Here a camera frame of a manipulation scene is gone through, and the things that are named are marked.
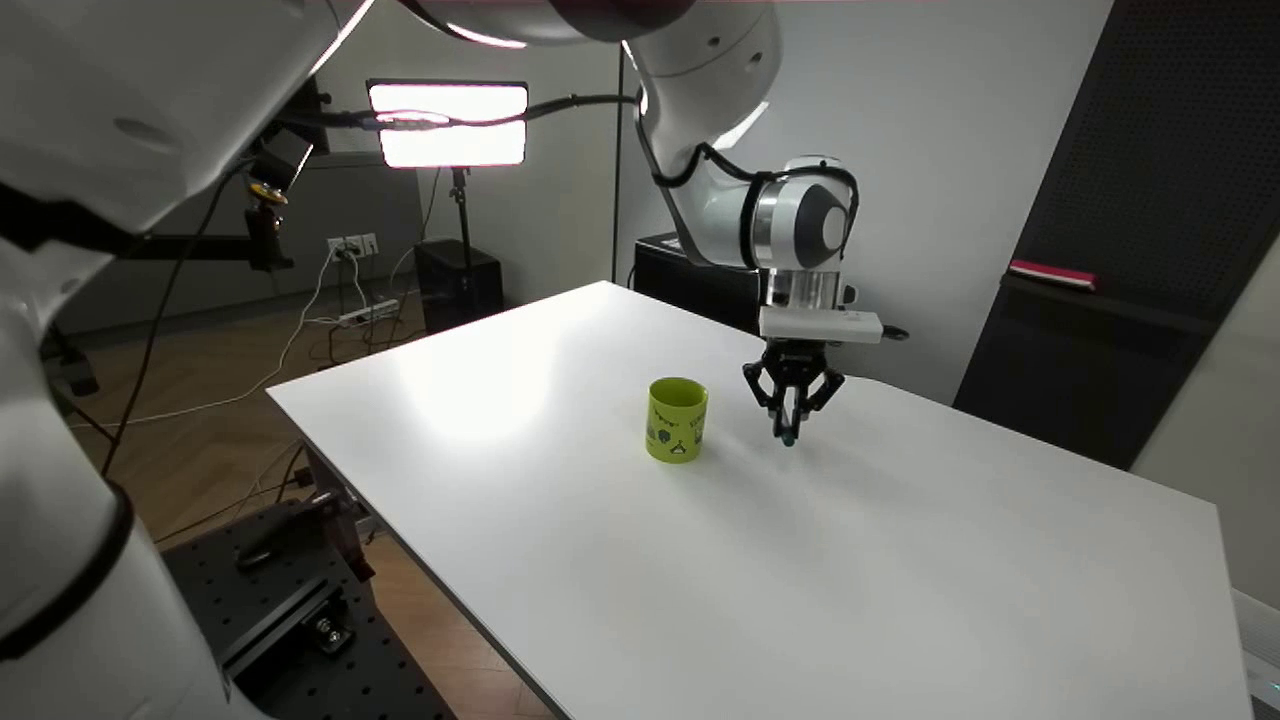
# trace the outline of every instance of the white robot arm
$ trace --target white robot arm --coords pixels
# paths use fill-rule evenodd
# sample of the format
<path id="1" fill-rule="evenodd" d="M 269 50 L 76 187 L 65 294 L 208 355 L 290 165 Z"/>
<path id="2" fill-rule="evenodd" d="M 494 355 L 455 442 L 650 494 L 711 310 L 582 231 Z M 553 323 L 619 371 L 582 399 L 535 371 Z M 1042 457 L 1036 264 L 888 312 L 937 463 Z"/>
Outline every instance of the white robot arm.
<path id="1" fill-rule="evenodd" d="M 403 0 L 467 40 L 619 40 L 640 135 L 684 249 L 762 267 L 767 353 L 748 370 L 775 435 L 835 392 L 858 184 L 835 165 L 740 173 L 711 144 L 775 77 L 763 0 Z M 128 500 L 59 424 L 39 335 L 109 264 L 84 228 L 146 231 L 214 184 L 369 0 L 46 0 L 0 7 L 0 697 L 12 716 L 256 716 L 199 642 Z"/>
<path id="2" fill-rule="evenodd" d="M 842 371 L 828 345 L 879 345 L 877 312 L 853 312 L 842 285 L 858 222 L 858 179 L 834 159 L 796 159 L 781 173 L 743 173 L 729 147 L 767 107 L 781 68 L 781 24 L 767 0 L 688 4 L 547 0 L 513 13 L 455 13 L 455 0 L 403 0 L 443 31 L 494 43 L 619 40 L 643 85 L 640 144 L 673 209 L 684 254 L 704 264 L 757 267 L 762 335 L 767 353 L 748 364 L 772 432 L 796 443 L 810 411 L 822 411 Z"/>

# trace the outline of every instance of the cable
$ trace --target cable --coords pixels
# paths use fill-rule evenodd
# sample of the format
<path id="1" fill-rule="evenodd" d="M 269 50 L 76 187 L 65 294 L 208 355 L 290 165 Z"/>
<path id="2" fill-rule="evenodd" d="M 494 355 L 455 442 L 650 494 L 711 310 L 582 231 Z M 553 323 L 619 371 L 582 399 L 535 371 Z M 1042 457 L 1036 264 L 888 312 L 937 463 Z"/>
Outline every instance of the cable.
<path id="1" fill-rule="evenodd" d="M 290 457 L 290 463 L 284 463 L 284 486 L 278 486 L 278 500 L 274 500 L 274 503 L 284 500 L 284 488 L 293 486 L 293 468 L 297 468 L 300 457 L 303 457 L 303 443 L 297 443 L 297 453 Z"/>
<path id="2" fill-rule="evenodd" d="M 743 184 L 772 176 L 772 173 L 743 173 L 729 155 L 720 155 L 711 144 L 698 144 L 688 165 L 678 176 L 651 173 L 651 179 L 662 187 L 684 187 L 692 179 L 692 173 L 699 168 L 699 159 L 711 159 L 723 176 L 743 179 Z"/>
<path id="3" fill-rule="evenodd" d="M 356 290 L 356 298 L 362 298 L 362 310 L 369 310 L 369 294 L 364 294 L 364 285 L 362 285 L 362 258 L 343 258 L 347 264 L 351 264 L 351 290 Z"/>
<path id="4" fill-rule="evenodd" d="M 413 115 L 393 115 L 390 112 L 321 112 L 321 115 L 284 115 L 280 124 L 303 124 L 303 130 L 369 130 L 369 134 L 383 134 L 383 130 L 500 130 L 500 124 L 532 124 L 569 107 L 593 107 L 593 104 L 640 104 L 640 98 L 558 98 L 544 104 L 528 104 L 516 115 L 490 115 L 490 120 L 466 120 L 466 115 L 448 115 L 448 112 L 423 112 L 416 107 Z"/>
<path id="5" fill-rule="evenodd" d="M 190 403 L 190 407 L 172 407 L 172 411 L 135 415 L 132 424 L 170 424 L 170 422 L 180 422 L 180 415 L 199 415 L 199 411 L 214 411 L 214 407 L 227 407 L 227 403 L 251 399 L 251 395 L 284 370 L 293 345 L 297 345 L 300 332 L 310 328 L 310 316 L 312 316 L 312 310 L 317 310 L 317 300 L 321 300 L 321 294 L 326 294 L 328 264 L 332 264 L 332 262 L 326 258 L 310 305 L 297 312 L 297 323 L 293 323 L 290 340 L 280 345 L 278 364 L 274 364 L 262 380 L 251 380 L 251 384 L 250 384 L 245 392 L 235 392 L 235 395 L 208 399 L 208 403 Z"/>
<path id="6" fill-rule="evenodd" d="M 290 486 L 290 468 L 284 468 L 284 481 L 280 481 L 280 486 L 269 486 L 269 488 L 264 488 L 264 481 L 280 468 L 280 459 L 284 459 L 290 453 L 293 453 L 293 459 L 290 459 L 290 468 L 293 468 L 303 450 L 300 450 L 300 443 L 284 443 L 284 450 L 274 457 L 274 463 L 250 486 L 245 497 L 235 497 L 232 503 L 224 503 L 224 508 L 216 508 L 216 514 L 195 515 L 193 523 L 180 523 L 180 527 L 157 536 L 157 545 L 170 545 L 170 539 L 178 539 L 178 536 L 190 536 L 193 527 L 204 527 L 204 523 L 227 515 L 227 514 L 239 508 L 239 503 L 264 497 L 264 494 L 284 488 L 284 486 Z"/>
<path id="7" fill-rule="evenodd" d="M 170 267 L 170 281 L 165 281 L 165 294 L 161 294 L 157 316 L 152 316 L 152 323 L 148 323 L 146 355 L 139 355 L 139 364 L 135 364 L 135 380 L 132 380 L 132 387 L 128 387 L 125 411 L 119 411 L 119 422 L 115 422 L 111 450 L 109 450 L 109 457 L 103 457 L 103 463 L 99 463 L 99 473 L 103 473 L 103 478 L 109 478 L 109 473 L 111 473 L 111 463 L 115 463 L 115 453 L 119 453 L 125 432 L 128 432 L 132 411 L 135 411 L 135 399 L 146 395 L 146 384 L 148 384 L 148 371 L 152 371 L 157 335 L 161 335 L 161 323 L 165 323 L 170 300 L 172 300 L 172 294 L 178 294 L 178 281 L 180 281 L 180 272 L 183 272 L 183 264 L 190 264 L 190 258 L 193 258 L 193 249 L 195 249 L 195 245 L 199 245 L 199 236 L 208 231 L 214 211 L 219 209 L 224 187 L 232 184 L 232 176 L 235 176 L 235 168 L 232 168 L 232 173 L 224 173 L 224 176 L 216 179 L 214 201 L 208 201 L 208 209 L 204 209 L 204 216 L 199 216 L 199 225 L 195 225 L 195 231 L 193 231 L 193 242 L 190 242 L 183 258 L 180 258 L 180 262 L 172 262 L 172 267 Z"/>
<path id="8" fill-rule="evenodd" d="M 432 187 L 427 187 L 423 242 L 432 236 L 437 195 L 439 195 L 439 168 L 437 168 Z M 398 258 L 393 276 L 390 276 L 390 298 L 402 298 L 402 294 L 398 294 L 398 276 L 402 276 L 402 267 L 408 264 L 413 249 L 416 249 L 416 245 L 408 245 L 408 249 Z"/>
<path id="9" fill-rule="evenodd" d="M 439 176 L 443 176 L 443 173 L 437 168 L 437 173 L 432 173 L 432 194 L 427 194 L 427 216 L 423 216 L 423 236 L 420 236 L 420 245 L 432 236 Z M 408 264 L 413 254 L 416 254 L 416 245 L 408 245 L 408 249 L 398 258 L 393 276 L 390 276 L 390 298 L 398 298 L 402 305 L 398 305 L 398 316 L 393 316 L 393 323 L 390 323 L 383 348 L 393 348 L 393 340 L 398 340 L 398 332 L 402 332 L 403 300 L 413 298 L 413 294 L 398 294 L 398 276 L 402 276 L 402 267 Z"/>

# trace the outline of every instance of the wires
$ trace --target wires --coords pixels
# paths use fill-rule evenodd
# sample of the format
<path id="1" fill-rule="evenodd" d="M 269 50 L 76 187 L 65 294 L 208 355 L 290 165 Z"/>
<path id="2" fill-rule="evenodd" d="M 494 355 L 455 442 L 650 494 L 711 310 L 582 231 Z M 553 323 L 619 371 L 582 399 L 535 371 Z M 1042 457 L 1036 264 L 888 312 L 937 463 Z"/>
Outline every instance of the wires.
<path id="1" fill-rule="evenodd" d="M 432 201 L 427 201 L 427 216 L 423 216 L 423 242 L 432 236 L 432 216 L 437 216 L 437 195 L 439 195 L 439 168 L 432 173 L 427 195 L 432 195 Z M 408 249 L 398 258 L 398 264 L 393 264 L 393 276 L 390 276 L 390 294 L 393 294 L 393 298 L 403 298 L 403 294 L 398 294 L 398 276 L 402 276 L 402 267 L 408 264 L 413 249 L 416 249 L 416 245 L 408 245 Z"/>
<path id="2" fill-rule="evenodd" d="M 528 104 L 516 115 L 490 115 L 490 120 L 466 120 L 466 115 L 448 115 L 448 112 L 403 112 L 403 115 L 390 115 L 390 112 L 321 112 L 321 115 L 284 115 L 284 124 L 300 124 L 300 130 L 369 130 L 369 134 L 383 134 L 383 130 L 500 130 L 500 124 L 532 124 L 569 107 L 593 107 L 593 104 L 640 104 L 640 98 L 558 98 L 544 104 Z"/>
<path id="3" fill-rule="evenodd" d="M 152 323 L 148 323 L 146 355 L 139 355 L 139 364 L 135 364 L 135 376 L 132 376 L 128 399 L 125 399 L 125 411 L 119 411 L 115 432 L 111 432 L 111 450 L 109 450 L 109 457 L 103 457 L 103 463 L 99 463 L 99 473 L 103 473 L 103 478 L 109 478 L 109 473 L 111 473 L 111 463 L 115 463 L 115 453 L 119 453 L 125 432 L 128 432 L 132 411 L 135 411 L 135 399 L 146 395 L 146 384 L 148 384 L 148 371 L 152 371 L 157 335 L 161 335 L 161 323 L 165 323 L 170 300 L 172 300 L 172 294 L 178 294 L 178 281 L 180 281 L 180 272 L 183 272 L 183 264 L 190 264 L 190 258 L 193 258 L 193 249 L 195 249 L 195 245 L 199 245 L 199 236 L 208 231 L 214 211 L 219 209 L 224 187 L 232 184 L 232 176 L 235 176 L 235 168 L 232 168 L 232 173 L 224 173 L 224 176 L 216 179 L 216 194 L 214 194 L 214 201 L 208 201 L 208 209 L 204 209 L 204 216 L 199 216 L 199 225 L 195 225 L 195 236 L 190 242 L 183 258 L 180 258 L 180 262 L 172 262 L 172 272 L 170 272 L 170 281 L 165 281 L 165 294 L 161 294 L 157 316 L 152 316 Z"/>
<path id="4" fill-rule="evenodd" d="M 369 310 L 369 294 L 364 294 L 364 267 L 362 267 L 362 258 L 343 258 L 347 264 L 351 264 L 351 290 L 356 290 L 356 298 L 362 298 L 362 310 Z"/>
<path id="5" fill-rule="evenodd" d="M 251 380 L 251 384 L 250 384 L 245 392 L 235 392 L 235 395 L 208 399 L 208 403 L 190 403 L 190 407 L 178 407 L 178 411 L 135 415 L 132 424 L 165 424 L 165 422 L 199 415 L 199 411 L 214 411 L 214 407 L 227 407 L 227 403 L 251 399 L 251 395 L 284 370 L 293 345 L 297 345 L 300 332 L 310 328 L 310 316 L 312 316 L 312 310 L 317 310 L 317 300 L 321 300 L 321 294 L 326 294 L 328 264 L 332 264 L 332 262 L 326 258 L 310 305 L 297 312 L 297 323 L 293 323 L 290 340 L 280 345 L 274 370 L 269 370 L 262 380 Z"/>
<path id="6" fill-rule="evenodd" d="M 224 521 L 227 514 L 235 514 L 239 503 L 250 503 L 250 500 L 256 500 L 256 497 L 269 497 L 269 494 L 278 494 L 278 503 L 280 503 L 280 497 L 284 497 L 284 488 L 290 488 L 293 468 L 297 468 L 300 457 L 303 457 L 300 443 L 284 443 L 284 450 L 274 457 L 274 463 L 250 486 L 245 497 L 235 497 L 232 503 L 224 503 L 224 508 L 216 508 L 216 514 L 195 515 L 193 523 L 180 523 L 180 527 L 157 536 L 157 545 L 170 545 L 170 539 L 190 536 L 190 532 L 195 532 L 195 527 L 204 527 L 204 523 L 216 523 L 216 521 Z"/>

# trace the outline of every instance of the white wall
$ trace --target white wall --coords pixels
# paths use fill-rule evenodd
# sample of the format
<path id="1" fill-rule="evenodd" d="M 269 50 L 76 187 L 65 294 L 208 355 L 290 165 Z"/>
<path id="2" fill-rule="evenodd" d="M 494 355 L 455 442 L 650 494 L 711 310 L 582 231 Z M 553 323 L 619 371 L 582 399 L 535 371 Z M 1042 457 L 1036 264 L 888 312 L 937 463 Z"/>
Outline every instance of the white wall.
<path id="1" fill-rule="evenodd" d="M 828 0 L 786 7 L 786 73 L 732 152 L 835 155 L 864 187 L 853 281 L 912 328 L 853 371 L 951 399 L 1112 0 Z M 619 276 L 673 228 L 624 144 Z"/>
<path id="2" fill-rule="evenodd" d="M 1159 422 L 1135 473 L 1214 500 L 1233 584 L 1280 608 L 1280 245 Z"/>
<path id="3" fill-rule="evenodd" d="M 532 101 L 618 93 L 619 54 L 604 43 L 497 54 L 448 40 L 380 0 L 321 73 L 336 107 L 369 107 L 369 79 L 523 79 Z M 378 152 L 374 134 L 332 134 L 336 152 Z M 503 262 L 513 300 L 609 276 L 613 262 L 618 112 L 584 107 L 528 130 L 521 168 L 472 173 L 472 242 Z M 455 242 L 448 173 L 427 242 Z"/>

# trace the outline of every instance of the floor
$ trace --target floor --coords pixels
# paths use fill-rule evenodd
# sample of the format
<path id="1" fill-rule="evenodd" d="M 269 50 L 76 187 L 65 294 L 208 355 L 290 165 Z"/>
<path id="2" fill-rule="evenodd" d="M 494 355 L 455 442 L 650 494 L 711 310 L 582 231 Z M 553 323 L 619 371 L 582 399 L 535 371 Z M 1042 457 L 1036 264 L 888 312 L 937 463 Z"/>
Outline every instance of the floor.
<path id="1" fill-rule="evenodd" d="M 157 361 L 139 395 L 135 415 L 157 415 L 172 407 L 193 407 L 256 387 L 278 364 L 297 310 L 256 310 L 235 316 L 190 320 L 183 328 L 165 328 Z M 351 361 L 362 353 L 393 348 L 413 340 L 420 328 L 416 312 L 402 323 L 374 328 L 310 328 L 284 355 L 274 380 L 303 376 L 332 361 Z M 115 340 L 88 340 L 99 392 L 84 399 L 98 422 L 115 422 L 139 361 L 139 332 Z M 103 459 L 109 443 L 88 422 L 71 422 L 79 443 L 94 459 Z M 111 463 L 111 481 L 125 486 L 139 521 L 161 539 L 161 547 L 183 536 L 208 532 L 239 514 L 278 500 L 297 435 L 290 422 L 274 407 L 264 392 L 250 399 L 204 407 L 178 422 L 132 424 L 125 450 Z M 542 720 L 553 716 L 528 686 L 483 646 L 483 638 L 448 603 L 448 597 L 380 532 L 369 545 L 378 563 L 374 592 L 402 631 L 408 653 L 443 692 L 466 720 Z"/>

